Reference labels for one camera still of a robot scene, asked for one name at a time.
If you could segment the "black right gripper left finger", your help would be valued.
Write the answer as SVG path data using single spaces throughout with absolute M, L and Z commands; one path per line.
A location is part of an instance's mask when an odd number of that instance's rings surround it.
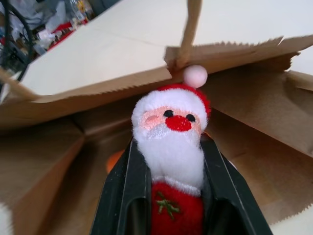
M 108 174 L 89 235 L 150 235 L 151 173 L 131 140 Z

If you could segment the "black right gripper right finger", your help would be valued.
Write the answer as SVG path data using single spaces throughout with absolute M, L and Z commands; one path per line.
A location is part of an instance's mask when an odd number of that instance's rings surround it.
M 204 151 L 203 235 L 273 235 L 246 180 L 210 137 Z

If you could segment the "Santa Claus plush toy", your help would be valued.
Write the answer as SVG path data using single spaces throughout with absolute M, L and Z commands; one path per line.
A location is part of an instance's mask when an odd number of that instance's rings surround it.
M 203 233 L 201 135 L 211 108 L 200 87 L 207 77 L 204 67 L 188 66 L 181 84 L 151 91 L 133 110 L 133 137 L 152 178 L 151 235 Z

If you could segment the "orange plush toy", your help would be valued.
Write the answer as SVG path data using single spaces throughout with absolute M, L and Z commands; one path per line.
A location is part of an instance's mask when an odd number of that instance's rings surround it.
M 118 162 L 118 160 L 122 156 L 123 152 L 124 152 L 123 150 L 117 151 L 117 152 L 115 152 L 115 153 L 113 153 L 112 155 L 109 156 L 109 158 L 108 158 L 108 160 L 106 162 L 106 172 L 108 174 L 113 169 L 115 164 Z

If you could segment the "brown paper bag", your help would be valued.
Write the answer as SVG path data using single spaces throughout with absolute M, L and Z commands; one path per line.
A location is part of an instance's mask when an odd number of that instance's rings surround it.
M 246 180 L 273 235 L 313 235 L 313 76 L 290 70 L 313 34 L 218 42 L 275 0 L 122 0 L 32 62 L 0 104 L 0 235 L 89 235 L 110 155 L 151 91 L 208 73 L 201 135 Z

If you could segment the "cluttered background shelf items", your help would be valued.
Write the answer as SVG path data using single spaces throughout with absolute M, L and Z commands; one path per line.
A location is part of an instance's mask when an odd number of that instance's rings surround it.
M 0 69 L 21 81 L 35 59 L 120 0 L 0 0 Z

